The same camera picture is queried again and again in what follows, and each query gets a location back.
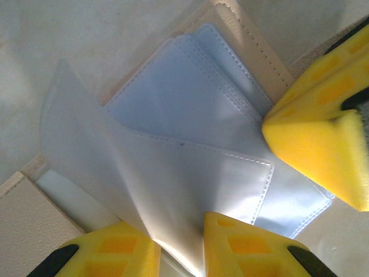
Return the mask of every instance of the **yellow foam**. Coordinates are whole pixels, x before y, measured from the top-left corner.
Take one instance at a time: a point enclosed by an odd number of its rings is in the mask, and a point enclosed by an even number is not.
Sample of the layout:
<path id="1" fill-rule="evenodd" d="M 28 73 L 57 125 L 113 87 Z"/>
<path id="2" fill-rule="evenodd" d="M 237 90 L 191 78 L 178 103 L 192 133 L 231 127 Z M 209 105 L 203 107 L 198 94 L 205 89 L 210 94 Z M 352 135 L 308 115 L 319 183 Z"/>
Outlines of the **yellow foam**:
<path id="1" fill-rule="evenodd" d="M 120 222 L 68 241 L 80 248 L 56 277 L 157 277 L 160 247 Z"/>
<path id="2" fill-rule="evenodd" d="M 369 26 L 364 27 L 355 36 L 330 53 L 318 58 L 293 84 L 285 95 L 274 105 L 266 118 L 284 108 L 291 101 L 310 93 L 311 89 L 325 79 L 336 74 L 347 64 L 367 53 L 369 50 Z"/>
<path id="3" fill-rule="evenodd" d="M 310 277 L 287 246 L 304 245 L 216 212 L 205 213 L 207 277 Z"/>
<path id="4" fill-rule="evenodd" d="M 369 87 L 368 38 L 369 26 L 311 65 L 262 127 L 276 156 L 359 211 L 369 211 L 368 149 L 359 114 L 341 104 Z"/>

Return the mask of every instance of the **textured cover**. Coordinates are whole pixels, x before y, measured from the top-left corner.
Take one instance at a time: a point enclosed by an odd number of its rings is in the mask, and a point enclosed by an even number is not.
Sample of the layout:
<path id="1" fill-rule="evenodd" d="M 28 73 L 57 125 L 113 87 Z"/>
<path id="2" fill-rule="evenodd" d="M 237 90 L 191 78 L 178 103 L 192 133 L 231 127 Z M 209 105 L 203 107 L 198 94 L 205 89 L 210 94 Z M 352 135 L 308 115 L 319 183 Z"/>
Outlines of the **textured cover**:
<path id="1" fill-rule="evenodd" d="M 82 234 L 21 173 L 0 186 L 0 222 L 3 277 L 27 275 L 60 244 Z"/>
<path id="2" fill-rule="evenodd" d="M 203 24 L 194 35 L 220 69 L 264 117 L 273 104 L 254 76 L 224 40 L 223 35 L 210 23 Z"/>

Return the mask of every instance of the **white stitching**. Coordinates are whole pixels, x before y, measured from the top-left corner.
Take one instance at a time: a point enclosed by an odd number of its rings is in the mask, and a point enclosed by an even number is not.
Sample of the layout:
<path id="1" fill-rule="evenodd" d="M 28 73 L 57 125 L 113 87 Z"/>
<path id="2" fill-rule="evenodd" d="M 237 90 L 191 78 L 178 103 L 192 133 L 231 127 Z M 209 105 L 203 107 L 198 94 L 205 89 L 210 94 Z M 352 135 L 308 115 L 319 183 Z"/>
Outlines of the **white stitching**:
<path id="1" fill-rule="evenodd" d="M 148 65 L 151 63 L 151 61 L 152 61 L 152 59 L 153 59 L 154 57 L 151 57 L 151 59 L 149 59 L 149 60 L 147 60 L 147 62 L 145 63 L 145 65 L 143 66 L 143 67 L 141 67 L 140 69 L 138 69 L 137 70 L 137 72 L 134 74 L 134 76 L 121 88 L 121 90 L 119 91 L 119 92 L 117 92 L 109 101 L 108 101 L 108 103 L 107 103 L 107 110 L 108 111 L 110 111 L 110 109 L 109 109 L 109 104 L 110 103 L 113 103 L 116 99 L 117 99 L 117 97 L 118 96 L 120 96 L 122 93 L 123 93 L 123 91 L 126 89 L 126 88 L 128 88 L 132 83 L 133 83 L 133 81 L 138 77 L 138 75 L 140 75 L 141 74 L 141 72 L 143 72 L 147 67 L 148 67 Z"/>
<path id="2" fill-rule="evenodd" d="M 319 189 L 319 187 L 316 185 L 316 183 L 314 183 L 312 180 L 310 180 L 309 178 L 307 178 L 306 176 L 304 176 L 305 179 L 307 179 L 313 186 L 314 188 L 326 199 L 326 200 L 330 200 L 324 193 L 322 193 L 322 191 Z"/>
<path id="3" fill-rule="evenodd" d="M 248 160 L 248 161 L 251 161 L 251 162 L 256 162 L 256 163 L 264 164 L 266 166 L 272 166 L 271 163 L 265 163 L 265 162 L 262 162 L 262 161 L 260 161 L 258 159 L 246 158 L 244 156 L 241 156 L 241 154 L 238 154 L 238 155 L 232 154 L 230 152 L 222 151 L 222 150 L 219 150 L 219 149 L 210 147 L 210 146 L 205 146 L 205 145 L 190 143 L 188 141 L 183 141 L 183 140 L 176 140 L 174 138 L 169 138 L 169 137 L 161 137 L 161 136 L 155 136 L 155 135 L 151 135 L 151 134 L 141 133 L 141 132 L 135 131 L 133 129 L 128 129 L 128 128 L 127 128 L 127 130 L 129 132 L 131 132 L 132 134 L 135 134 L 137 136 L 147 137 L 147 138 L 153 139 L 153 140 L 169 141 L 169 142 L 175 143 L 175 144 L 180 144 L 180 145 L 191 146 L 191 147 L 194 147 L 194 148 L 205 149 L 205 150 L 209 150 L 209 151 L 212 151 L 212 152 L 217 152 L 217 153 L 220 153 L 220 154 L 224 154 L 224 155 L 227 155 L 227 156 L 230 156 L 230 157 L 238 158 L 238 159 L 241 159 L 241 160 Z"/>
<path id="4" fill-rule="evenodd" d="M 241 21 L 241 19 L 237 18 L 235 12 L 232 10 L 232 8 L 230 6 L 228 6 L 226 3 L 216 3 L 214 6 L 212 6 L 211 8 L 209 8 L 208 10 L 206 10 L 201 16 L 199 16 L 195 21 L 192 22 L 192 24 L 185 30 L 185 32 L 187 32 L 193 25 L 195 25 L 197 22 L 199 22 L 199 20 L 205 16 L 210 10 L 214 9 L 216 6 L 218 5 L 223 5 L 226 8 L 228 8 L 231 13 L 233 14 L 233 16 L 238 20 L 238 22 Z M 268 60 L 269 56 L 265 54 L 265 50 L 261 49 L 259 46 L 259 43 L 255 42 L 255 37 L 251 34 L 251 32 L 246 29 L 246 25 L 242 24 L 242 29 L 245 30 L 245 34 L 248 35 L 249 37 L 251 37 L 251 40 L 255 43 L 257 49 L 259 49 L 259 51 L 261 52 L 261 54 L 263 54 L 264 58 L 269 62 L 270 67 L 272 67 L 272 69 L 277 73 L 279 79 L 282 81 L 282 83 L 285 84 L 285 86 L 288 88 L 289 85 L 287 84 L 285 78 L 282 77 L 281 73 L 279 73 L 279 71 L 277 70 L 277 68 L 272 64 L 272 62 L 270 60 Z"/>
<path id="5" fill-rule="evenodd" d="M 309 214 L 309 216 L 306 217 L 305 220 L 302 221 L 300 225 L 298 225 L 298 227 L 292 233 L 291 238 L 295 238 L 310 222 L 312 222 L 315 218 L 317 218 L 330 204 L 331 201 L 325 202 L 325 205 L 323 207 L 320 207 L 311 214 Z"/>
<path id="6" fill-rule="evenodd" d="M 220 44 L 224 47 L 224 49 L 229 53 L 229 55 L 232 57 L 233 61 L 238 65 L 238 67 L 241 69 L 241 71 L 244 73 L 244 75 L 251 81 L 251 83 L 255 86 L 255 88 L 258 90 L 258 93 L 264 98 L 265 101 L 267 101 L 269 104 L 272 104 L 272 102 L 270 101 L 270 99 L 265 95 L 264 91 L 262 91 L 262 89 L 259 88 L 259 85 L 256 84 L 255 80 L 253 77 L 250 76 L 250 74 L 245 70 L 244 66 L 240 63 L 238 57 L 235 56 L 234 53 L 232 53 L 231 49 L 229 49 L 229 47 L 224 43 L 223 39 L 221 37 L 219 37 L 219 34 L 217 34 L 217 32 L 209 27 L 206 26 L 204 28 L 208 29 L 212 32 L 212 34 L 214 35 L 214 37 L 220 42 Z"/>
<path id="7" fill-rule="evenodd" d="M 196 62 L 196 60 L 194 60 L 194 58 L 193 57 L 191 57 L 191 55 L 180 45 L 180 44 L 178 44 L 178 42 L 175 42 L 176 43 L 176 45 L 182 50 L 182 52 L 188 57 L 188 58 L 190 58 L 191 60 L 192 60 L 192 62 L 194 63 L 194 64 L 196 64 L 197 65 L 197 67 L 203 72 L 203 74 L 205 74 L 211 81 L 212 81 L 212 83 L 218 88 L 218 90 L 221 92 L 221 93 L 223 93 L 224 95 L 225 95 L 225 97 L 227 97 L 227 99 L 229 100 L 229 101 L 231 101 L 232 102 L 232 104 L 243 114 L 243 115 L 245 115 L 245 116 L 247 116 L 246 115 L 246 113 L 245 113 L 245 111 L 249 111 L 249 109 L 253 109 L 253 108 L 251 108 L 251 106 L 249 106 L 248 105 L 248 103 L 246 102 L 246 100 L 241 100 L 239 97 L 238 97 L 238 95 L 236 95 L 236 93 L 235 93 L 235 91 L 234 91 L 234 89 L 233 88 L 231 88 L 230 86 L 229 86 L 229 84 L 227 84 L 227 82 L 224 80 L 224 77 L 219 73 L 219 72 L 217 72 L 217 70 L 216 69 L 214 69 L 213 67 L 212 67 L 212 65 L 210 64 L 210 60 L 208 60 L 207 59 L 207 57 L 206 56 L 204 56 L 204 54 L 203 53 L 201 53 L 201 49 L 193 42 L 193 41 L 191 41 L 191 40 L 185 40 L 184 41 L 185 43 L 190 43 L 191 44 L 191 46 L 192 46 L 192 50 L 195 52 L 195 54 L 197 54 L 205 63 L 206 63 L 206 65 L 208 66 L 208 68 L 207 68 L 207 70 L 210 70 L 213 74 L 215 74 L 216 75 L 216 77 L 213 77 L 213 76 L 211 76 L 211 75 L 209 75 L 209 74 L 207 74 L 205 71 L 204 71 L 204 69 L 202 68 L 202 66 L 198 63 L 198 62 Z M 216 84 L 216 80 L 219 80 L 221 83 L 222 83 L 222 85 L 223 86 L 225 86 L 226 87 L 226 89 L 231 93 L 231 95 L 238 101 L 238 103 L 245 109 L 245 111 L 243 111 L 244 109 L 242 109 L 237 103 L 235 103 L 234 102 L 234 100 L 232 100 L 230 97 L 229 97 L 229 94 L 227 94 L 223 89 L 221 89 L 220 87 L 219 87 L 219 85 L 217 85 Z"/>
<path id="8" fill-rule="evenodd" d="M 256 207 L 256 210 L 255 210 L 255 212 L 254 212 L 254 215 L 253 215 L 253 218 L 252 218 L 252 220 L 251 220 L 251 223 L 250 223 L 250 224 L 254 224 L 254 223 L 255 223 L 256 218 L 257 218 L 257 216 L 258 216 L 258 214 L 259 214 L 259 212 L 260 212 L 261 204 L 263 203 L 263 201 L 264 201 L 264 199 L 265 199 L 265 195 L 266 195 L 266 192 L 268 191 L 268 188 L 269 188 L 269 185 L 270 185 L 270 181 L 272 180 L 272 175 L 273 175 L 273 172 L 274 172 L 274 170 L 273 170 L 273 169 L 274 169 L 274 168 L 271 168 L 271 169 L 270 169 L 270 171 L 269 171 L 269 175 L 268 175 L 268 178 L 267 178 L 267 180 L 266 180 L 266 184 L 265 184 L 265 186 L 264 186 L 264 188 L 263 188 L 263 192 L 262 192 L 262 194 L 261 194 L 261 197 L 260 197 L 260 199 L 259 199 L 259 203 L 258 203 L 258 205 L 257 205 L 257 207 Z"/>

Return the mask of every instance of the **yellow sponge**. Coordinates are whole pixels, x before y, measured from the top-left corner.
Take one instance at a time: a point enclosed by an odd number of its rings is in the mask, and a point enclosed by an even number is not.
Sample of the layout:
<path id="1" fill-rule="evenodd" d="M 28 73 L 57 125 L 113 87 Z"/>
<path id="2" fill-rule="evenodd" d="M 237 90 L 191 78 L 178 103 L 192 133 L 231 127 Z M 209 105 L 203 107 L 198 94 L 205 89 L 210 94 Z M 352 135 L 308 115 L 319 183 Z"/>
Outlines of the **yellow sponge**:
<path id="1" fill-rule="evenodd" d="M 160 247 L 150 238 L 120 222 L 68 241 L 79 249 L 56 277 L 155 277 L 159 275 Z"/>
<path id="2" fill-rule="evenodd" d="M 360 115 L 341 105 L 367 87 L 369 26 L 312 64 L 262 127 L 276 156 L 359 211 L 369 211 L 369 151 Z"/>
<path id="3" fill-rule="evenodd" d="M 216 212 L 205 213 L 204 247 L 207 277 L 335 276 L 303 244 Z"/>

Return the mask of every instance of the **translucent plastic sheet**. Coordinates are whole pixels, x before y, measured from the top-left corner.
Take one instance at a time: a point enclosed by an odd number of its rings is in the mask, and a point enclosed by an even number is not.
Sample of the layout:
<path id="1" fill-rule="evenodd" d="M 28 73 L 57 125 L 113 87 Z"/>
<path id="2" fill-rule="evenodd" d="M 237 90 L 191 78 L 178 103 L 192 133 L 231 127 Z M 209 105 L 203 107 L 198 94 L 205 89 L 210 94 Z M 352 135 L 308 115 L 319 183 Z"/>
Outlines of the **translucent plastic sheet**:
<path id="1" fill-rule="evenodd" d="M 43 153 L 204 276 L 205 211 L 294 237 L 332 201 L 269 151 L 261 134 L 269 106 L 206 25 L 166 41 L 105 108 L 60 62 L 43 111 Z"/>

